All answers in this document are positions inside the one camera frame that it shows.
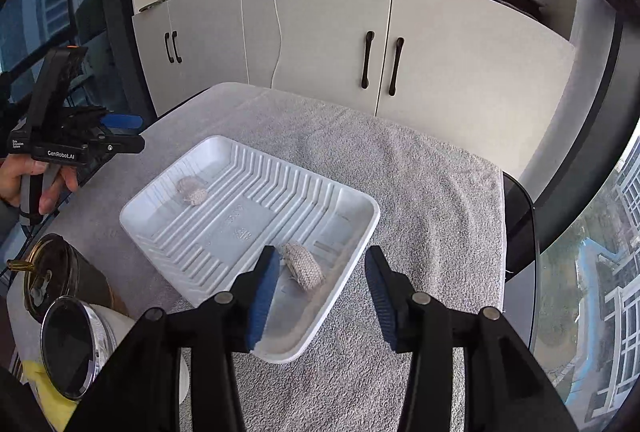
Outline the person's left hand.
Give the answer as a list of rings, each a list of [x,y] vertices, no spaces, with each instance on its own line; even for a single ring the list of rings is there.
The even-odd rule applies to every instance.
[[[37,161],[28,155],[2,158],[1,200],[18,208],[22,200],[36,199],[40,215],[48,215],[58,204],[64,189],[72,193],[79,189],[76,169],[69,166],[58,169],[51,184],[44,187],[48,170],[48,163]]]

